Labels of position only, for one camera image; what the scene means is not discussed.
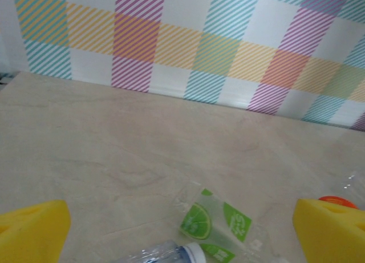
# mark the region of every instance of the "lime slice graphic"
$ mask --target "lime slice graphic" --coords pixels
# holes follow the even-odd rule
[[[195,239],[207,239],[212,226],[206,209],[195,203],[186,214],[180,229],[183,233]]]

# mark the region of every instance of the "wall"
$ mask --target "wall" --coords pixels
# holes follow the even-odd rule
[[[1,73],[10,73],[10,63],[9,59],[7,58],[6,49],[4,40],[2,38],[1,30],[0,30],[0,74]]]
[[[11,67],[365,130],[365,0],[0,0]]]

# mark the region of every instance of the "yellow striped square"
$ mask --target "yellow striped square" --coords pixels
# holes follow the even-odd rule
[[[67,20],[70,47],[112,55],[113,12],[69,3]]]
[[[260,82],[276,49],[250,42],[241,42],[228,76]]]
[[[162,24],[157,39],[155,63],[191,69],[202,32]]]
[[[356,102],[365,102],[365,80],[363,80],[359,86],[351,93],[348,99]]]
[[[292,89],[320,94],[334,77],[340,66],[341,64],[337,62],[310,58]]]

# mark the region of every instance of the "bottle cap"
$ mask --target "bottle cap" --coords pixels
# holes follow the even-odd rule
[[[192,263],[206,263],[205,254],[198,243],[192,242],[182,247],[188,253]]]
[[[352,203],[346,199],[343,199],[342,197],[338,197],[338,196],[323,196],[323,197],[319,198],[319,200],[350,207],[350,208],[354,208],[354,209],[358,209],[358,207],[354,203]]]

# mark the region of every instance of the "green lime label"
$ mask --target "green lime label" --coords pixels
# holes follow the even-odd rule
[[[206,251],[207,254],[213,256],[216,260],[222,263],[228,263],[235,257],[234,253],[216,245],[200,244],[200,247]]]
[[[201,191],[201,194],[203,196],[211,196],[213,193],[208,189],[204,189],[203,191]]]
[[[180,229],[183,233],[195,239],[207,239],[212,230],[212,224],[204,207],[195,203],[186,214]]]
[[[224,202],[223,212],[230,231],[238,240],[244,242],[251,225],[251,219],[226,202]]]

